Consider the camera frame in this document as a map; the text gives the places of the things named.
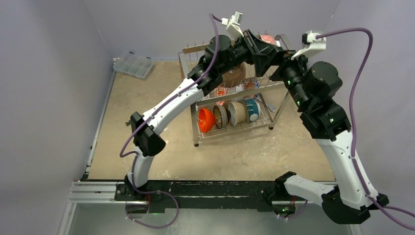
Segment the orange diamond pattern bowl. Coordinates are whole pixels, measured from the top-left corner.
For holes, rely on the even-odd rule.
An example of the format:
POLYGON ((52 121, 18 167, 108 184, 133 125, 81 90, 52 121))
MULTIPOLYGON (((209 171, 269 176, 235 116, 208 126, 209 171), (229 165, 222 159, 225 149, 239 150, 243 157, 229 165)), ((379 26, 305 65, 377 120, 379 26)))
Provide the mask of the orange diamond pattern bowl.
POLYGON ((260 83, 256 77, 246 78, 243 81, 244 90, 257 89, 259 87, 260 87, 260 83))

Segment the beige bowl brown rim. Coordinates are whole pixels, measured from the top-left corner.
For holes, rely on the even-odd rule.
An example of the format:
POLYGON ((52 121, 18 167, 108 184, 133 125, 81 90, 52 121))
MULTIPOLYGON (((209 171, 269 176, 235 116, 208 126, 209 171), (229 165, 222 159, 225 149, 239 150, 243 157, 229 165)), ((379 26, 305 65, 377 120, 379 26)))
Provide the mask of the beige bowl brown rim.
POLYGON ((223 82, 220 86, 232 88, 238 86, 246 78, 246 66, 244 63, 236 66, 222 75, 223 82))

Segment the stainless steel dish rack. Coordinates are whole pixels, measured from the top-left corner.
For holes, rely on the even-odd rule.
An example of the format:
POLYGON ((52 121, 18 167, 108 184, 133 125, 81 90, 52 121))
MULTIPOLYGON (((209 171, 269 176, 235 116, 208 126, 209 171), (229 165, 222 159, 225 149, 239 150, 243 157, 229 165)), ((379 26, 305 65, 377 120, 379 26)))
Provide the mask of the stainless steel dish rack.
POLYGON ((201 108, 208 108, 209 110, 213 110, 213 106, 216 105, 217 101, 229 99, 230 101, 240 101, 246 97, 258 98, 264 102, 267 102, 271 105, 271 101, 268 101, 264 97, 264 93, 272 90, 277 90, 283 87, 283 82, 273 82, 269 79, 271 74, 275 71, 274 68, 269 68, 267 73, 262 77, 257 77, 254 75, 253 66, 246 65, 246 73, 248 75, 247 78, 256 77, 260 83, 260 87, 257 89, 251 90, 244 90, 243 88, 243 81, 235 87, 229 88, 229 93, 222 97, 215 97, 214 91, 209 93, 207 96, 202 98, 201 100, 193 103, 190 105, 190 115, 191 115, 191 125, 192 125, 192 137, 193 137, 193 145, 195 147, 199 146, 200 141, 218 138, 218 137, 225 137, 231 134, 241 133, 243 131, 251 131, 258 127, 268 127, 270 130, 274 129, 275 125, 277 124, 283 110, 285 109, 290 94, 288 91, 284 91, 284 97, 281 100, 279 105, 274 105, 276 107, 276 112, 270 112, 266 106, 264 106, 261 102, 261 114, 257 121, 254 122, 246 122, 242 124, 238 124, 235 127, 231 124, 228 124, 223 129, 217 129, 215 126, 206 133, 202 133, 199 128, 199 121, 198 115, 199 110, 201 108))

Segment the white bowl teal outside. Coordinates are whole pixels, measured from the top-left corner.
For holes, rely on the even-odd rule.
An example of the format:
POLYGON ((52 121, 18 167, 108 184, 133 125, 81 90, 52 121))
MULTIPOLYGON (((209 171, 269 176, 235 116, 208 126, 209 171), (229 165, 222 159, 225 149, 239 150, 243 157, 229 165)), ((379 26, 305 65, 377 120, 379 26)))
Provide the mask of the white bowl teal outside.
POLYGON ((255 99, 244 99, 243 104, 246 110, 246 122, 257 121, 261 114, 259 103, 255 99))

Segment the orange white floral bowl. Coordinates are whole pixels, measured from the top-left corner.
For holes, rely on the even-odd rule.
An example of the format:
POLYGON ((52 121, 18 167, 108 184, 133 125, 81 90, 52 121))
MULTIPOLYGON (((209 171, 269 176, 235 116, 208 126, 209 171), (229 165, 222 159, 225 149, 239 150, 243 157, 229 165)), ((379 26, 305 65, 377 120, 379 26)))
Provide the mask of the orange white floral bowl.
MULTIPOLYGON (((229 88, 222 87, 222 86, 219 86, 218 88, 216 88, 214 90, 215 97, 222 97, 224 95, 227 95, 228 93, 229 93, 229 88)), ((216 102, 216 105, 218 105, 218 106, 226 106, 229 102, 230 102, 229 99, 220 100, 220 101, 217 101, 216 102)))

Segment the white bowl brown outside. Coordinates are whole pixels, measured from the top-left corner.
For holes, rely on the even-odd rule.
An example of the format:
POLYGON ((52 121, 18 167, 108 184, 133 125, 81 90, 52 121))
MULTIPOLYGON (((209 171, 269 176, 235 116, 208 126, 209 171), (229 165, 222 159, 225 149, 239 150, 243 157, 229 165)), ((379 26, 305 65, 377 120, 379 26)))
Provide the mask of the white bowl brown outside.
POLYGON ((236 126, 238 124, 247 122, 247 108, 244 103, 230 102, 228 104, 228 110, 231 114, 231 125, 236 126))

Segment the black white speckled pink bowl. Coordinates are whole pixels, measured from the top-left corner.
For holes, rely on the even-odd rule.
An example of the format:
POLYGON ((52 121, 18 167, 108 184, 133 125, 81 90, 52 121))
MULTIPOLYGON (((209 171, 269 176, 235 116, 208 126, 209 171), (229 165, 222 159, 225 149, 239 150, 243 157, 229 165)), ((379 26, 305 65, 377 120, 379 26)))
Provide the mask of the black white speckled pink bowl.
POLYGON ((277 42, 276 42, 276 40, 274 39, 273 36, 271 36, 269 34, 260 34, 259 36, 260 36, 260 39, 262 41, 277 46, 277 42))

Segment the beige bowl dark patterned outside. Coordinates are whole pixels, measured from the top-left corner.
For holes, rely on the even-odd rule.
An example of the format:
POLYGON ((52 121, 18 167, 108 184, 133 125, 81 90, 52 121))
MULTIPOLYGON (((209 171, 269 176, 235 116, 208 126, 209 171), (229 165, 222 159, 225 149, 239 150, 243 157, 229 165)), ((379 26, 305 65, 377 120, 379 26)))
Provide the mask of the beige bowl dark patterned outside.
POLYGON ((213 107, 213 114, 216 118, 217 129, 225 128, 229 123, 228 111, 224 106, 215 105, 213 107))

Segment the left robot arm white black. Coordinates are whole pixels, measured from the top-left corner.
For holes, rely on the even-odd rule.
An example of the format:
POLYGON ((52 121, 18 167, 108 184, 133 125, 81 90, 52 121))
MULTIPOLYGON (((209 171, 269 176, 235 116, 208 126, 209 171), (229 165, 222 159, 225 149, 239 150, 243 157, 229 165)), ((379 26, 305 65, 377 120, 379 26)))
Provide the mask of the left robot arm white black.
POLYGON ((130 122, 133 142, 130 153, 134 160, 126 175, 127 194, 140 200, 146 194, 149 169, 153 158, 166 146, 161 138, 165 127, 191 104, 201 100, 223 83, 223 74, 247 63, 254 65, 256 76, 263 76, 271 66, 277 66, 288 52, 255 36, 249 29, 234 42, 226 35, 215 35, 205 48, 205 54, 187 74, 182 83, 158 105, 144 114, 135 112, 130 122))

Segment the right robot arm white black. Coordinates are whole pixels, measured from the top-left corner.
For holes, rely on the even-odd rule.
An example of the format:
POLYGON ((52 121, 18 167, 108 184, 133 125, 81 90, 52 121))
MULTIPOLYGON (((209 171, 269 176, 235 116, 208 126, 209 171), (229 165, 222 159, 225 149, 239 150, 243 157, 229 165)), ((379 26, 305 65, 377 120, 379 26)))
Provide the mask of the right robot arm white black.
POLYGON ((253 56, 249 64, 254 65, 257 76, 277 67, 271 80, 284 83, 303 125, 327 157, 337 184, 323 185, 289 171, 275 180, 274 193, 280 199, 298 196, 313 202, 337 224, 362 224, 371 210, 386 206, 389 199, 370 185, 352 149, 350 121, 333 100, 343 82, 331 63, 318 61, 308 68, 304 56, 292 59, 293 54, 291 50, 272 51, 253 56))

